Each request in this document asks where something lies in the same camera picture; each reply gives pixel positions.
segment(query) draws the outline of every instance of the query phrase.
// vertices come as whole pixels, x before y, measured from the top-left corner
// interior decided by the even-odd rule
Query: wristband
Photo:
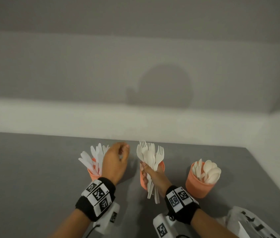
[[[164,198],[170,216],[184,224],[190,224],[197,209],[198,202],[182,187],[171,185]]]
[[[91,221],[97,221],[108,210],[115,200],[115,185],[107,178],[94,180],[82,192],[76,203],[76,209],[81,210]]]

